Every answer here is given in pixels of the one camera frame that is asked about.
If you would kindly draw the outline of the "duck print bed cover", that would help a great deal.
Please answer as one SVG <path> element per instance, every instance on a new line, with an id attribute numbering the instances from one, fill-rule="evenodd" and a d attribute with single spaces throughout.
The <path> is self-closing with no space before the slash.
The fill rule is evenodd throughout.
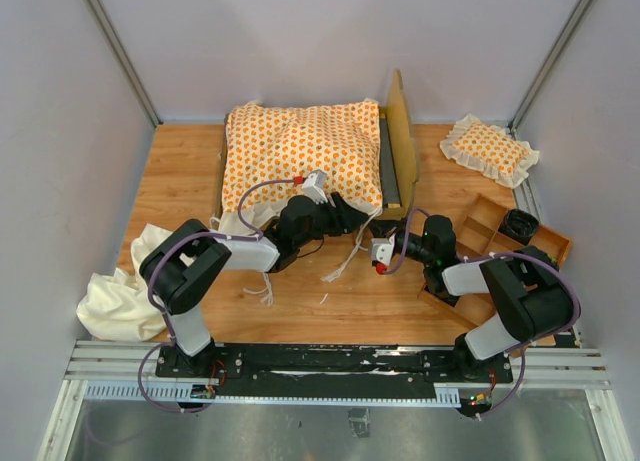
<path id="1" fill-rule="evenodd" d="M 306 244 L 364 235 L 383 211 L 379 105 L 234 107 L 225 125 L 219 232 L 227 271 L 277 273 Z"/>

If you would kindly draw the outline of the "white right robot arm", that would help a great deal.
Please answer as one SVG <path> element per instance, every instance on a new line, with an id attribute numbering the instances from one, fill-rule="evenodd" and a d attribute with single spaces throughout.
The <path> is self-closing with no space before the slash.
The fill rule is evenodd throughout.
<path id="1" fill-rule="evenodd" d="M 565 331 L 581 314 L 574 289 L 545 252 L 526 246 L 477 258 L 462 256 L 445 216 L 427 217 L 420 235 L 405 227 L 371 242 L 378 274 L 395 273 L 405 259 L 423 266 L 426 291 L 443 302 L 455 303 L 469 294 L 491 297 L 495 313 L 455 341 L 453 368 L 466 381 L 486 373 L 489 359 Z"/>

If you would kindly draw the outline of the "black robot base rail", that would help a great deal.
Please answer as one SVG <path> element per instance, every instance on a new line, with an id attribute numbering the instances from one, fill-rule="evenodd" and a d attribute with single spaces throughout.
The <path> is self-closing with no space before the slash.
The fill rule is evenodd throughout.
<path id="1" fill-rule="evenodd" d="M 474 374 L 448 346 L 221 344 L 199 373 L 151 343 L 79 341 L 65 380 L 87 399 L 150 400 L 171 409 L 211 403 L 347 407 L 491 404 L 509 391 L 608 390 L 595 349 L 534 347 Z"/>

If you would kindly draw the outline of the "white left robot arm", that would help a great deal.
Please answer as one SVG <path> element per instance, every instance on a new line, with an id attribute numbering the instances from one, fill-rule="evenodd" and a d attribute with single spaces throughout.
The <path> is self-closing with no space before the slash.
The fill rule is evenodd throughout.
<path id="1" fill-rule="evenodd" d="M 178 347 L 181 367 L 195 377 L 213 367 L 212 338 L 200 302 L 220 273 L 277 273 L 297 260 L 309 242 L 351 234 L 368 219 L 333 193 L 323 204 L 303 195 L 291 198 L 262 236 L 220 233 L 197 219 L 183 223 L 138 268 L 149 301 L 162 313 Z"/>

